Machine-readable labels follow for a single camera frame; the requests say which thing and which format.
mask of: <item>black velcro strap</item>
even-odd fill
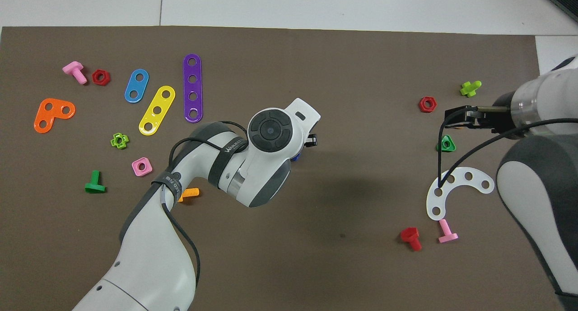
[[[182,196],[182,186],[179,182],[179,179],[180,173],[170,173],[168,171],[163,171],[160,175],[157,176],[156,179],[153,180],[152,183],[159,183],[167,186],[175,198],[174,204],[177,204],[180,196]]]
[[[225,171],[225,167],[231,161],[233,154],[237,153],[238,151],[242,151],[247,147],[247,140],[240,138],[239,136],[233,138],[225,147],[221,149],[217,158],[213,162],[213,166],[209,171],[209,183],[215,187],[219,187],[219,179],[221,179],[221,175],[223,171]]]

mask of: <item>circular button pad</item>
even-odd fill
[[[276,152],[289,144],[292,132],[291,118],[281,110],[269,109],[252,119],[248,137],[261,151]]]

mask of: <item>lime green nut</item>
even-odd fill
[[[466,82],[462,84],[462,89],[460,92],[462,95],[467,95],[468,97],[475,96],[475,91],[481,87],[481,81],[475,81],[474,83]]]
[[[119,150],[126,148],[126,143],[128,143],[128,136],[121,133],[114,134],[112,140],[110,140],[110,145],[116,147]]]
[[[439,145],[435,147],[436,151],[439,151]],[[456,145],[449,135],[442,138],[442,152],[453,152],[456,150]]]
[[[98,170],[93,170],[93,173],[90,177],[90,182],[84,185],[84,191],[89,192],[90,194],[100,194],[105,192],[107,189],[105,186],[98,184],[98,178],[100,177],[101,172]]]

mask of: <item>blue plastic piece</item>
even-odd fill
[[[138,81],[136,76],[142,75],[143,79]],[[141,101],[143,95],[145,95],[146,85],[149,84],[149,73],[144,69],[137,69],[131,74],[131,78],[128,80],[126,85],[126,90],[124,90],[124,99],[130,103],[137,103]],[[136,97],[131,97],[132,92],[136,92]]]

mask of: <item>yellow strip with holes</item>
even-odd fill
[[[164,97],[163,93],[168,93],[169,96]],[[169,85],[163,85],[158,89],[149,108],[144,113],[142,120],[140,120],[139,130],[141,134],[151,136],[157,132],[173,100],[175,100],[175,96],[175,89],[169,87]]]

